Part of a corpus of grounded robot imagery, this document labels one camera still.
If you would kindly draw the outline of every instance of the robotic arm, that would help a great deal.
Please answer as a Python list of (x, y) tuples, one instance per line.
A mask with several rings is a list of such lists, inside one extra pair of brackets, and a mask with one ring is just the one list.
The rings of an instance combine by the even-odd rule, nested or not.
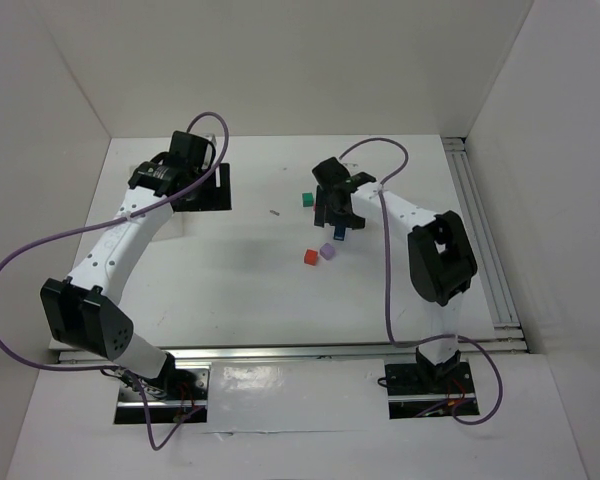
[[(313, 169), (318, 182), (314, 224), (360, 229), (365, 219), (384, 223), (378, 192), (382, 187), (367, 173), (351, 176), (335, 157)], [(383, 190), (391, 235), (409, 252), (411, 282), (430, 313), (424, 337), (457, 334), (463, 293), (477, 273), (467, 233), (458, 214), (425, 210)], [(457, 339), (424, 344), (416, 350), (423, 380), (436, 383), (460, 361)]]
[[(174, 132), (168, 152), (136, 168), (115, 218), (181, 191), (200, 178), (214, 159), (215, 138)], [(131, 370), (142, 377), (154, 397), (177, 397), (179, 384), (193, 384), (194, 375), (177, 370), (171, 354), (134, 332), (133, 322), (118, 303), (147, 245), (174, 212), (231, 209), (229, 168), (220, 165), (219, 187), (211, 175), (189, 195), (105, 230), (64, 280), (48, 279), (40, 297), (53, 338)]]

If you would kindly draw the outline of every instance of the white box enclosure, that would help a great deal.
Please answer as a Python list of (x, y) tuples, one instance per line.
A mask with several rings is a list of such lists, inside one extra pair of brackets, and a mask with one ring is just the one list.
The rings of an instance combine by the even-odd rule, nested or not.
[[(600, 0), (0, 0), (0, 261), (112, 218), (131, 169), (207, 110), (229, 124), (233, 208), (179, 214), (120, 302), (209, 375), (206, 423), (153, 453), (145, 426), (114, 424), (117, 380), (0, 351), (0, 479), (600, 479)], [(484, 425), (390, 420), (378, 377), (414, 351), (387, 343), (381, 226), (302, 263), (332, 241), (301, 205), (311, 168), (369, 135), (410, 152), (389, 190), (467, 227), (478, 275), (459, 331), (504, 382)], [(382, 178), (397, 156), (346, 162)], [(97, 239), (0, 275), (13, 350), (97, 361), (51, 341), (39, 297)], [(396, 242), (391, 258), (395, 333), (417, 340), (426, 312)], [(484, 415), (493, 373), (461, 346)]]

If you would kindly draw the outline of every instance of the white wall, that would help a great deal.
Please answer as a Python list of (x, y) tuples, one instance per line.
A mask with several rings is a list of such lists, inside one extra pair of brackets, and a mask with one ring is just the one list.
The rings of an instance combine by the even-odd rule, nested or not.
[(531, 4), (33, 2), (114, 137), (205, 109), (239, 135), (466, 136)]
[(600, 479), (600, 1), (536, 0), (468, 147), (518, 313)]
[[(493, 372), (480, 355), (468, 358), (485, 411), (497, 396)], [(584, 480), (546, 358), (493, 360), (505, 385), (502, 409), (475, 427), (449, 417), (389, 420), (376, 384), (382, 360), (214, 362), (210, 378), (227, 383), (209, 392), (208, 423), (183, 426), (157, 453), (144, 425), (112, 424), (119, 382), (43, 372), (8, 479)], [(154, 428), (161, 442), (171, 426)]]
[[(109, 137), (72, 81), (42, 23), (0, 0), (0, 260), (26, 242), (84, 224)], [(78, 239), (17, 260), (0, 280), (0, 333), (41, 360), (49, 343), (38, 292), (66, 273)], [(0, 478), (37, 372), (0, 351)]]

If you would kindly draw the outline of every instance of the cube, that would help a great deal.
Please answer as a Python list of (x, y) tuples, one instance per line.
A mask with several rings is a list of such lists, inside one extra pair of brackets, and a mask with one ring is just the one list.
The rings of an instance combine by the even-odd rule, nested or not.
[(313, 193), (303, 193), (302, 194), (302, 206), (303, 207), (313, 207)]
[(304, 263), (315, 266), (318, 263), (318, 252), (307, 249), (307, 252), (304, 254)]
[(331, 260), (335, 254), (336, 249), (330, 243), (325, 243), (320, 247), (320, 255), (322, 255), (325, 260)]

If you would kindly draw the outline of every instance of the white floor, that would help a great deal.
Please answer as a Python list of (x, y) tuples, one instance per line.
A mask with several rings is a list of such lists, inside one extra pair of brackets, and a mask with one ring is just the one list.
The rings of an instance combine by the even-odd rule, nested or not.
[[(158, 233), (120, 305), (136, 331), (162, 347), (385, 342), (380, 226), (368, 223), (336, 242), (331, 228), (313, 226), (313, 211), (301, 201), (303, 192), (315, 192), (311, 169), (361, 138), (231, 138), (233, 210), (177, 214)], [(389, 188), (424, 208), (461, 213), (440, 138), (392, 138), (407, 146), (411, 160)], [(88, 223), (111, 218), (132, 169), (168, 145), (167, 138), (114, 139)], [(346, 161), (352, 172), (381, 178), (401, 160), (395, 147), (371, 144)], [(83, 237), (78, 261), (97, 235)], [(305, 265), (305, 250), (327, 241), (337, 248), (336, 257)], [(415, 340), (426, 317), (409, 280), (406, 246), (393, 247), (395, 333)], [(466, 295), (460, 330), (480, 339), (494, 336), (479, 277)], [(64, 346), (53, 341), (51, 347)]]
[[(496, 382), (482, 357), (468, 358), (485, 413)], [(158, 453), (144, 425), (113, 425), (118, 381), (40, 372), (8, 479), (585, 480), (546, 359), (495, 361), (504, 401), (478, 427), (389, 420), (379, 360), (214, 363), (209, 423), (183, 426)], [(157, 441), (170, 428), (156, 426)]]

